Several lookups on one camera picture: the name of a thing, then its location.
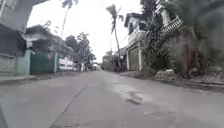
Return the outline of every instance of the pavement crack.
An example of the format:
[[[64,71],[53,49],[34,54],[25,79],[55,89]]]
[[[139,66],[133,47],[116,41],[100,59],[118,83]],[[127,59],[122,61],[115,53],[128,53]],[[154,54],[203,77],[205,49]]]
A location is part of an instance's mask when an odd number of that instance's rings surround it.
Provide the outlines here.
[[[91,83],[92,79],[90,79],[90,81],[82,87],[82,89],[72,98],[72,100],[69,102],[69,104],[66,106],[66,108],[64,109],[64,111],[57,117],[57,119],[54,121],[54,123],[52,124],[52,126],[50,128],[54,128],[54,124],[56,124],[61,117],[65,114],[65,112],[69,109],[69,107],[71,106],[71,104],[74,102],[74,100],[89,86],[89,84]]]

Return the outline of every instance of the asphalt road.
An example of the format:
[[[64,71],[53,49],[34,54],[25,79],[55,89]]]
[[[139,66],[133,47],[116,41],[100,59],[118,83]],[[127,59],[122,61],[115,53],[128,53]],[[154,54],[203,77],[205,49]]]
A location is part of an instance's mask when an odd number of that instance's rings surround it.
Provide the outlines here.
[[[0,128],[223,128],[224,95],[103,71],[0,86]]]

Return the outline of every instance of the overcast sky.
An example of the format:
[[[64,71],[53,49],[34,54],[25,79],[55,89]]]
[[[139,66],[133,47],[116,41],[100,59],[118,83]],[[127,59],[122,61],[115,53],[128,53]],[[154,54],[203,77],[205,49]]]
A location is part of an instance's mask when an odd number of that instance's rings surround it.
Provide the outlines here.
[[[112,40],[113,51],[117,50],[114,35],[110,36],[111,15],[105,9],[113,3],[118,9],[121,7],[119,14],[124,16],[129,12],[141,11],[139,0],[79,0],[79,4],[74,5],[69,11],[65,25],[64,39],[69,35],[77,36],[81,32],[90,34],[90,46],[97,57],[97,62],[101,62],[102,56],[110,50],[110,39]],[[60,35],[65,13],[66,9],[61,7],[60,0],[50,0],[36,5],[31,13],[28,27],[37,24],[43,25],[50,20],[52,22],[52,32],[54,33],[54,30],[57,30],[58,35]],[[121,42],[127,36],[128,30],[124,27],[124,22],[118,21],[117,24],[118,38]],[[121,47],[128,44],[127,39],[120,43]]]

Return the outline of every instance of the railing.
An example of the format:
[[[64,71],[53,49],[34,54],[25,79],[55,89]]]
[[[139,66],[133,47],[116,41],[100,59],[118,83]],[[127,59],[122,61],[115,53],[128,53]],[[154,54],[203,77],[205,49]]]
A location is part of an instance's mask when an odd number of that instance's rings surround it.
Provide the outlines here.
[[[167,33],[180,28],[183,24],[184,22],[181,19],[176,18],[175,20],[171,21],[171,23],[169,23],[167,26],[163,27],[162,33],[163,35],[166,35]]]

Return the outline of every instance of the gate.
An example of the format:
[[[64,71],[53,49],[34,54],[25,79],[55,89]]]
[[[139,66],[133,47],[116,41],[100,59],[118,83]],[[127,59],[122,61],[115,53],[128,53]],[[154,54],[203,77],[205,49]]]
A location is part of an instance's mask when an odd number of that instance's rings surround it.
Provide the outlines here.
[[[35,52],[30,56],[30,73],[54,73],[58,60],[54,53]]]

